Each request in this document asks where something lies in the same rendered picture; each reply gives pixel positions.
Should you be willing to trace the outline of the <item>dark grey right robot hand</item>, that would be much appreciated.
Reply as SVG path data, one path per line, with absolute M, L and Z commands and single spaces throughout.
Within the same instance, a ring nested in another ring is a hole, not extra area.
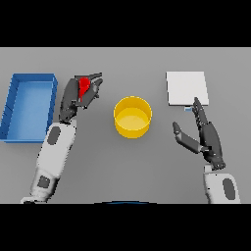
M 197 97 L 194 98 L 192 112 L 195 116 L 200 140 L 197 141 L 190 137 L 181 130 L 178 123 L 173 122 L 176 142 L 194 154 L 202 153 L 213 171 L 224 169 L 226 163 L 223 158 L 220 137 L 214 125 L 208 121 L 204 108 Z

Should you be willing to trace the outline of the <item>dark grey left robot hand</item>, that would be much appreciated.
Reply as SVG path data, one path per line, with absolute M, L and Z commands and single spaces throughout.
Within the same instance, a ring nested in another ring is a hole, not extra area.
M 88 77 L 90 80 L 90 87 L 85 92 L 82 100 L 78 98 L 78 81 L 81 77 Z M 69 125 L 71 119 L 76 116 L 77 108 L 87 109 L 90 103 L 99 97 L 99 87 L 103 82 L 102 74 L 92 75 L 76 75 L 71 78 L 64 90 L 63 98 L 60 106 L 59 121 L 61 124 Z

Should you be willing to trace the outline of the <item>red beaker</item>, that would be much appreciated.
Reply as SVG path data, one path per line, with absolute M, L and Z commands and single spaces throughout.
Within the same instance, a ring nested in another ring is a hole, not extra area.
M 90 87 L 90 80 L 88 77 L 81 77 L 78 81 L 78 98 L 82 100 L 83 95 Z

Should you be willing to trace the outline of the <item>pale square measuring scale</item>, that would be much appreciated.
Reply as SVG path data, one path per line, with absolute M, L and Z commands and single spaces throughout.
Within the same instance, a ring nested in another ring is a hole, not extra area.
M 191 107 L 195 97 L 203 106 L 209 105 L 203 72 L 166 72 L 166 80 L 170 106 Z

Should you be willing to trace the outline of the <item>yellow bowl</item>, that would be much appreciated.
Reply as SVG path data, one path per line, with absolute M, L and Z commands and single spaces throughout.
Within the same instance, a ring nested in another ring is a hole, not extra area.
M 149 103 L 138 96 L 127 96 L 114 108 L 114 125 L 121 136 L 127 139 L 142 137 L 150 127 L 152 109 Z

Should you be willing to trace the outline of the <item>blue tray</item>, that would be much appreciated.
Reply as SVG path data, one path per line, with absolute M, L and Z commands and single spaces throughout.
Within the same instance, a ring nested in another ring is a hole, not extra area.
M 12 74 L 0 123 L 0 141 L 42 143 L 53 121 L 54 74 Z

